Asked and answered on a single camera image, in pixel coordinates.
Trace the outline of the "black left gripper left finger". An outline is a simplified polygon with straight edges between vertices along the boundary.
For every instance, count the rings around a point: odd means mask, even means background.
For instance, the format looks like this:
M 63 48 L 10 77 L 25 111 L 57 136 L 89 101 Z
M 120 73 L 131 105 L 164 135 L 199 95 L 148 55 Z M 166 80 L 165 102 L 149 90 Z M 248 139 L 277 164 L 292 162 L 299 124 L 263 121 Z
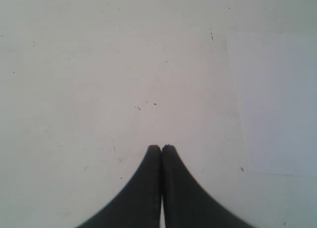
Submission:
M 80 228 L 158 228 L 162 196 L 162 154 L 150 145 L 125 187 Z

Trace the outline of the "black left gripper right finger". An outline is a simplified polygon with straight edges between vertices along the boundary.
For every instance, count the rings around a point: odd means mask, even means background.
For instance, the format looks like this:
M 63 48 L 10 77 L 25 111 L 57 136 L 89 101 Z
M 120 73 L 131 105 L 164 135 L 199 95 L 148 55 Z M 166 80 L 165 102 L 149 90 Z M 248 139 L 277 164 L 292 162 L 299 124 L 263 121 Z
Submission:
M 190 174 L 173 145 L 162 148 L 162 198 L 167 228 L 250 228 L 215 201 Z

